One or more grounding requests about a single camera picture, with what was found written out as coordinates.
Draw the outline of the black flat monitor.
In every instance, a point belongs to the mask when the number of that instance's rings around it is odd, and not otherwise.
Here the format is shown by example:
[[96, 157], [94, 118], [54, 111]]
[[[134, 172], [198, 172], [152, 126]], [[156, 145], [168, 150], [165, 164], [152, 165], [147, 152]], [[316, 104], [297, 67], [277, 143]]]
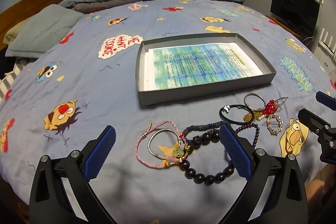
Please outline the black flat monitor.
[[315, 0], [272, 0], [270, 12], [295, 33], [313, 36], [320, 4]]

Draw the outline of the blue cartoon bed sheet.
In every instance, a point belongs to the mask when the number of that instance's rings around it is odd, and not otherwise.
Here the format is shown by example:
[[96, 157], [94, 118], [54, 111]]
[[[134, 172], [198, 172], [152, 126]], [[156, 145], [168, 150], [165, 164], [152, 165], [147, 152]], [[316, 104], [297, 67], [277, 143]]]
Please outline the blue cartoon bed sheet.
[[318, 103], [319, 91], [335, 95], [326, 68], [294, 36], [266, 16], [232, 2], [156, 0], [123, 5], [81, 18], [69, 38], [28, 65], [1, 103], [9, 125], [1, 153], [1, 176], [29, 201], [43, 155], [65, 157], [111, 125], [116, 143], [94, 192], [118, 223], [218, 223], [245, 180], [237, 173], [219, 184], [196, 184], [177, 167], [157, 170], [137, 160], [158, 160], [137, 139], [149, 122], [174, 122], [179, 130], [219, 120], [223, 105], [241, 104], [246, 91], [216, 94], [157, 106], [141, 105], [135, 63], [142, 42], [172, 35], [229, 31], [246, 38], [276, 69], [264, 101], [288, 97], [278, 113], [284, 126], [307, 108], [330, 123], [335, 112]]

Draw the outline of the grey green pillow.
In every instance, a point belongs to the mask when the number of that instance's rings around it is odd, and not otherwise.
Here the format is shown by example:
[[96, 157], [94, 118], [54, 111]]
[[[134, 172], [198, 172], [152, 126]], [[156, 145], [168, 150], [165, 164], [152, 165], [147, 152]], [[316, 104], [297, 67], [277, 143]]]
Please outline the grey green pillow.
[[83, 16], [60, 5], [47, 6], [28, 20], [5, 56], [38, 59], [58, 44]]

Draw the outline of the grey shallow cardboard tray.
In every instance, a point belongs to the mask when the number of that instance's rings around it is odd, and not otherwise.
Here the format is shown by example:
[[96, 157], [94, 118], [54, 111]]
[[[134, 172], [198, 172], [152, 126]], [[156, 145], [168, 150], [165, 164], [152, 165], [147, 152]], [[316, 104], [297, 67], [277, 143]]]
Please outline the grey shallow cardboard tray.
[[141, 43], [135, 81], [140, 102], [170, 103], [271, 84], [276, 69], [239, 34], [194, 34]]

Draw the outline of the silver bangle with clasp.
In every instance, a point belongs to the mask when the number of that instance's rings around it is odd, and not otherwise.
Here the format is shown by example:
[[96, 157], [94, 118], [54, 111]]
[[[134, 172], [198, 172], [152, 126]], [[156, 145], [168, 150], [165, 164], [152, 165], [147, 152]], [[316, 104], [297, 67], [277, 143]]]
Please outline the silver bangle with clasp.
[[[159, 142], [155, 140], [154, 144], [157, 145], [157, 148], [152, 149], [153, 140], [162, 134], [165, 136], [164, 138], [159, 138], [159, 140], [168, 140], [168, 144], [159, 144]], [[181, 144], [181, 138], [175, 130], [164, 128], [156, 130], [153, 133], [147, 143], [147, 149], [149, 153], [157, 159], [165, 161], [172, 160], [173, 162], [175, 162], [181, 156]]]

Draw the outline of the blue green printed paper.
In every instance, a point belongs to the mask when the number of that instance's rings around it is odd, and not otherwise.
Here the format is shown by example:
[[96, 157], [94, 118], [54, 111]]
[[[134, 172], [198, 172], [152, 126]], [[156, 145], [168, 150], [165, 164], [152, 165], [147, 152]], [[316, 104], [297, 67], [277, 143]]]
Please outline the blue green printed paper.
[[144, 90], [167, 90], [260, 76], [236, 43], [153, 48], [145, 53]]

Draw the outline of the wooden headboard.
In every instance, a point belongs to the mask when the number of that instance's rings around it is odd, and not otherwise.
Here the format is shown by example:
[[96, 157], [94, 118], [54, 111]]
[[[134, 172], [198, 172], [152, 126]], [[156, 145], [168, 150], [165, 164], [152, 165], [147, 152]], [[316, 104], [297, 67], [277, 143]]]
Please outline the wooden headboard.
[[21, 0], [4, 12], [1, 12], [0, 31], [1, 49], [7, 45], [3, 43], [5, 33], [19, 22], [39, 13], [45, 7], [58, 4], [62, 0]]

